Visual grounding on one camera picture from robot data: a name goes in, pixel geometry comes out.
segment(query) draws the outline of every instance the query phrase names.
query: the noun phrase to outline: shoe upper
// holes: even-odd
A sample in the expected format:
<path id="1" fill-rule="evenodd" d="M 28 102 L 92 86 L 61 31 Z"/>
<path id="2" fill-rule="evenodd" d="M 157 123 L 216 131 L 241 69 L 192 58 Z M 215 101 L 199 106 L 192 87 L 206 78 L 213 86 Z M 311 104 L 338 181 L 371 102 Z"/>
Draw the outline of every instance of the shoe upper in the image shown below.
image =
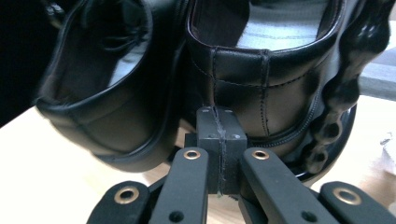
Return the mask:
<path id="1" fill-rule="evenodd" d="M 174 31 L 182 30 L 181 4 L 80 1 L 59 34 L 36 100 L 40 112 L 103 160 L 137 157 L 140 165 L 150 161 L 144 170 L 162 162 L 177 133 L 175 61 L 182 35 Z M 161 135 L 167 146 L 154 150 Z"/>
<path id="2" fill-rule="evenodd" d="M 194 1 L 185 117 L 203 105 L 229 107 L 255 146 L 289 153 L 337 72 L 344 11 L 343 0 Z"/>

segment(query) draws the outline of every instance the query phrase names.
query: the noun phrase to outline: shoelace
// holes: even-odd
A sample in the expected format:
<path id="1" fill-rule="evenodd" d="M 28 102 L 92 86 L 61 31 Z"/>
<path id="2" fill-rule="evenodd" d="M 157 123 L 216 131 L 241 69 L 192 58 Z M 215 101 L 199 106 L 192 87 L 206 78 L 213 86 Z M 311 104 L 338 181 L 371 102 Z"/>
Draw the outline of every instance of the shoelace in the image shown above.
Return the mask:
<path id="1" fill-rule="evenodd" d="M 125 49 L 130 50 L 147 40 L 144 38 L 147 33 L 144 26 L 137 26 L 130 30 L 126 36 L 108 36 L 103 38 L 100 42 L 100 47 L 108 52 L 119 52 Z"/>

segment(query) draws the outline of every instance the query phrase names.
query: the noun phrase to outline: black leather shoe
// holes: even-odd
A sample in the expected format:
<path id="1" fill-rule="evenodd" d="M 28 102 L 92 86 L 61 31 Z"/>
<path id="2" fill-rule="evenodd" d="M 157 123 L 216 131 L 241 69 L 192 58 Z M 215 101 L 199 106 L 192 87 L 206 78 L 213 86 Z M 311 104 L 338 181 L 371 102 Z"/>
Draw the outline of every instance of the black leather shoe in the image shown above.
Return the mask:
<path id="1" fill-rule="evenodd" d="M 311 141 L 309 125 L 323 110 L 321 90 L 338 71 L 335 49 L 351 14 L 346 9 L 344 0 L 193 1 L 185 119 L 193 124 L 204 105 L 229 107 L 251 145 L 271 148 L 293 170 Z M 329 163 L 353 119 L 353 112 L 344 115 Z M 303 175 L 299 167 L 295 174 Z"/>
<path id="2" fill-rule="evenodd" d="M 68 15 L 36 105 L 101 160 L 141 172 L 174 149 L 186 1 L 83 0 Z"/>

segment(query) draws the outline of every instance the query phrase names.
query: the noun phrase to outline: black ridged handle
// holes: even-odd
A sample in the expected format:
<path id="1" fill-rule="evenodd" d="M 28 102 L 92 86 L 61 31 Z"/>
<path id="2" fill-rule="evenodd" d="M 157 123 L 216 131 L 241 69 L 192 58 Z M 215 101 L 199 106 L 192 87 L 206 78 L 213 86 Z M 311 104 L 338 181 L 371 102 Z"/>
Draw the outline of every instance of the black ridged handle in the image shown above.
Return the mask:
<path id="1" fill-rule="evenodd" d="M 359 17 L 341 36 L 341 66 L 323 89 L 325 109 L 311 123 L 314 140 L 304 148 L 306 169 L 311 174 L 322 170 L 328 158 L 327 145 L 342 133 L 342 114 L 358 102 L 359 75 L 388 45 L 388 19 L 394 3 L 395 0 L 366 0 Z"/>

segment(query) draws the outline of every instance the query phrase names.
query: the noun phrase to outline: black leather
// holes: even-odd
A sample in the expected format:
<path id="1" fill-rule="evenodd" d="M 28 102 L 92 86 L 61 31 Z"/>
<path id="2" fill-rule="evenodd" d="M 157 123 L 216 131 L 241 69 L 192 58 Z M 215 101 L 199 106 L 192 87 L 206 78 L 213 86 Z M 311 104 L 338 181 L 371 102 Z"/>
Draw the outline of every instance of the black leather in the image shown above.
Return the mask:
<path id="1" fill-rule="evenodd" d="M 121 169 L 141 172 L 164 161 L 179 120 L 177 64 L 184 44 L 175 31 L 183 27 L 182 4 L 80 1 L 60 32 L 36 100 L 40 112 L 64 136 Z M 117 44 L 131 35 L 132 26 L 146 31 L 136 46 L 104 48 L 109 38 Z M 129 70 L 113 84 L 118 68 Z"/>
<path id="2" fill-rule="evenodd" d="M 290 14 L 296 13 L 293 8 L 309 11 L 317 2 L 324 4 L 320 18 L 311 20 L 308 14 L 306 21 L 290 21 Z M 191 61 L 186 72 L 185 119 L 193 124 L 196 109 L 203 105 L 226 106 L 235 112 L 252 145 L 269 147 L 279 156 L 301 147 L 310 121 L 322 110 L 321 89 L 338 70 L 337 38 L 350 14 L 346 15 L 345 0 L 317 2 L 193 1 L 187 20 Z M 254 7 L 265 7 L 269 13 L 283 8 L 284 16 L 250 22 Z M 276 25 L 268 27 L 273 20 Z M 284 24 L 298 29 L 298 22 L 302 24 L 296 36 L 285 37 L 278 30 Z M 312 42 L 284 49 L 288 41 L 312 34 L 306 23 L 317 26 Z M 265 27 L 267 39 L 286 40 L 280 46 L 259 43 L 264 45 L 261 49 L 238 46 L 250 25 Z"/>

